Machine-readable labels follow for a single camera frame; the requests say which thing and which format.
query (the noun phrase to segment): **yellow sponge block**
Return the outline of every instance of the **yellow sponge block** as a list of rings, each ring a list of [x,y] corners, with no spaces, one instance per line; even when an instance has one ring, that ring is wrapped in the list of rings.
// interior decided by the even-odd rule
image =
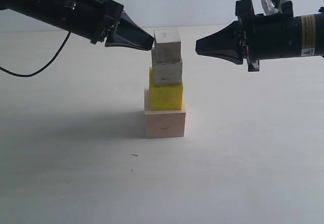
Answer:
[[[155,86],[153,68],[150,67],[150,107],[154,110],[181,110],[183,101],[183,84]]]

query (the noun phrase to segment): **white table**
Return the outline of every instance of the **white table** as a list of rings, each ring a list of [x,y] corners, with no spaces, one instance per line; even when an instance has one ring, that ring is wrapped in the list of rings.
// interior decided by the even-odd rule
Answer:
[[[324,59],[198,56],[220,28],[179,28],[184,138],[144,139],[150,52],[73,35],[40,75],[1,73],[0,223],[322,224]],[[0,34],[0,64],[36,71],[65,36]]]

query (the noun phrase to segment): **wooden block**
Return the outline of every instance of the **wooden block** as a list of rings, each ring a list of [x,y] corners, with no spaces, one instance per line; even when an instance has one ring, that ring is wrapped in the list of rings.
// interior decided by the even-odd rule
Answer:
[[[154,31],[154,47],[157,63],[172,63],[181,60],[181,39],[177,28]]]
[[[150,110],[181,110],[183,102],[183,84],[155,86],[153,68],[149,72]]]
[[[149,90],[144,92],[144,112],[146,137],[156,138],[175,138],[184,137],[186,110],[183,104],[181,110],[151,111]]]
[[[155,48],[152,48],[151,55],[155,86],[182,84],[182,60],[174,63],[157,63]]]

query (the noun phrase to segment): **cable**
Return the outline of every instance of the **cable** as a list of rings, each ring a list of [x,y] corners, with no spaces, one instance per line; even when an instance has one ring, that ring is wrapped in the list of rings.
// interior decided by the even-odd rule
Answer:
[[[59,48],[59,50],[56,52],[55,56],[50,60],[49,63],[47,63],[43,68],[41,68],[40,70],[32,73],[32,74],[27,74],[27,75],[24,75],[24,74],[17,74],[17,73],[14,73],[14,72],[11,72],[11,71],[8,71],[7,69],[3,68],[0,66],[0,70],[7,73],[7,74],[10,74],[12,76],[17,76],[17,77],[32,77],[32,76],[35,76],[39,73],[41,73],[42,71],[44,71],[49,65],[52,64],[53,61],[55,61],[55,59],[57,58],[57,56],[60,54],[61,50],[63,49],[63,47],[65,46],[66,42],[68,41],[69,37],[71,35],[71,32],[69,32],[63,42],[63,44],[61,45],[61,47]]]

